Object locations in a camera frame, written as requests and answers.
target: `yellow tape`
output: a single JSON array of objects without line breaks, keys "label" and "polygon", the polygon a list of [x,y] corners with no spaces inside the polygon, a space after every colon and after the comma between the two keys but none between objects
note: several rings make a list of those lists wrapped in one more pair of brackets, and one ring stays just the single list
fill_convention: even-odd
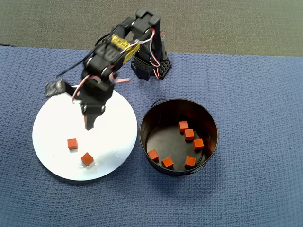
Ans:
[{"label": "yellow tape", "polygon": [[133,48],[124,58],[123,64],[127,62],[138,50],[140,49],[140,44],[136,45],[135,48]]},{"label": "yellow tape", "polygon": [[[131,43],[128,42],[125,39],[120,38],[119,36],[117,36],[116,34],[112,35],[112,43],[114,43],[117,47],[121,48],[122,50],[124,50],[125,48],[127,48]],[[135,48],[133,48],[124,58],[123,64],[125,64],[125,62],[127,62],[138,50],[140,49],[140,44],[136,45]]]},{"label": "yellow tape", "polygon": [[129,41],[120,38],[116,34],[112,35],[111,42],[114,43],[114,44],[116,44],[117,47],[121,48],[122,50],[124,50],[126,47],[128,47],[131,44]]}]

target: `white circular plate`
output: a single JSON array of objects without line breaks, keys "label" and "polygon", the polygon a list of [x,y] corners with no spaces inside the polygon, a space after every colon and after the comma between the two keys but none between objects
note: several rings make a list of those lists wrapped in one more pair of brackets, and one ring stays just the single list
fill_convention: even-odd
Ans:
[{"label": "white circular plate", "polygon": [[[80,102],[64,93],[51,97],[40,109],[33,126],[33,144],[42,164],[54,174],[76,181],[92,180],[117,169],[129,156],[137,137],[137,120],[128,101],[113,92],[94,128],[85,129]],[[67,139],[78,149],[69,150]],[[94,161],[86,166],[88,152]]]}]

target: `table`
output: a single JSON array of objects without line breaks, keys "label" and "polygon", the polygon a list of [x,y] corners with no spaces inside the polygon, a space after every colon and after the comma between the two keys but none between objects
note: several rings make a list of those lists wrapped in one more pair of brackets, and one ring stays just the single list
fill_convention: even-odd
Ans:
[{"label": "table", "polygon": [[[193,100],[216,120],[217,151],[202,171],[171,177],[149,165],[137,138],[113,173],[75,182],[44,168],[31,133],[45,83],[86,53],[0,47],[0,226],[303,223],[302,57],[170,53],[163,81],[138,80],[127,63],[120,76],[133,80],[116,91],[138,123],[157,99]],[[67,73],[67,81],[79,83],[81,70]]]}]

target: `black robot arm segment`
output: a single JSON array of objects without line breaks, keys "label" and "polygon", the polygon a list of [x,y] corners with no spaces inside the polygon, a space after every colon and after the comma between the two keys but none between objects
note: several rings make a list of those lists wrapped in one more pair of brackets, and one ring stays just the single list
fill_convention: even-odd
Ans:
[{"label": "black robot arm segment", "polygon": [[[125,37],[133,32],[132,41]],[[166,56],[160,35],[160,17],[141,8],[136,19],[128,17],[108,35],[96,43],[95,48],[83,59],[82,82],[73,88],[64,80],[46,84],[46,96],[66,92],[81,100],[82,114],[87,130],[93,128],[95,119],[105,111],[105,103],[111,98],[117,71],[133,55],[131,67],[139,79],[149,80],[155,75],[164,79],[171,62]]]}]

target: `orange cube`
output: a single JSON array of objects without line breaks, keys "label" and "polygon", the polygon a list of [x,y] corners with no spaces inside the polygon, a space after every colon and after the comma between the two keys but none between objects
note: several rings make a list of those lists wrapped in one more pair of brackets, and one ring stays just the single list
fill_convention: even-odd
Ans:
[{"label": "orange cube", "polygon": [[148,152],[147,154],[153,161],[157,161],[159,158],[159,155],[156,150],[152,150],[152,151]]},{"label": "orange cube", "polygon": [[184,130],[184,137],[185,137],[185,140],[193,140],[194,137],[195,137],[194,130],[193,129],[185,129]]},{"label": "orange cube", "polygon": [[202,139],[195,139],[193,145],[194,145],[194,150],[202,150],[202,148],[204,147]]},{"label": "orange cube", "polygon": [[188,122],[187,121],[179,122],[180,132],[184,132],[185,129],[188,129]]},{"label": "orange cube", "polygon": [[83,155],[81,160],[86,166],[89,166],[90,163],[92,163],[94,161],[93,157],[89,153],[86,153],[85,155]]},{"label": "orange cube", "polygon": [[196,158],[188,156],[186,158],[185,168],[187,168],[187,169],[194,168],[195,167],[195,163],[196,163]]},{"label": "orange cube", "polygon": [[69,150],[75,150],[78,149],[78,143],[77,140],[75,138],[73,139],[68,139],[67,140],[67,146]]},{"label": "orange cube", "polygon": [[162,165],[164,165],[165,168],[171,168],[174,165],[174,162],[171,157],[167,157],[162,160]]}]

